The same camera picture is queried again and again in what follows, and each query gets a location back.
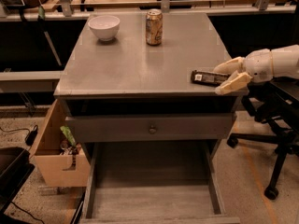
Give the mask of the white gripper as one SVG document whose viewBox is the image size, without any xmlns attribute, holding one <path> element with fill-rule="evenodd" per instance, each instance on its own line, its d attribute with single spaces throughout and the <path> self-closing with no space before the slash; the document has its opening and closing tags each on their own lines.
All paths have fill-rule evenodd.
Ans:
<svg viewBox="0 0 299 224">
<path fill-rule="evenodd" d="M 255 50 L 245 60 L 243 57 L 235 57 L 217 65 L 213 71 L 230 75 L 215 89 L 218 95 L 239 91 L 245 88 L 251 80 L 259 83 L 273 78 L 272 52 L 270 49 Z"/>
</svg>

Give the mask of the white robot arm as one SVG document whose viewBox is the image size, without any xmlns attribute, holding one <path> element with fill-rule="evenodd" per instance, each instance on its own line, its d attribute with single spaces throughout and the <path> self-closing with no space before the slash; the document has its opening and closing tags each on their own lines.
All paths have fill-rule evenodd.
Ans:
<svg viewBox="0 0 299 224">
<path fill-rule="evenodd" d="M 236 57 L 214 68 L 214 72 L 229 75 L 215 89 L 218 95 L 245 88 L 251 81 L 270 81 L 274 77 L 299 78 L 299 45 L 279 49 L 255 50 L 246 57 Z"/>
</svg>

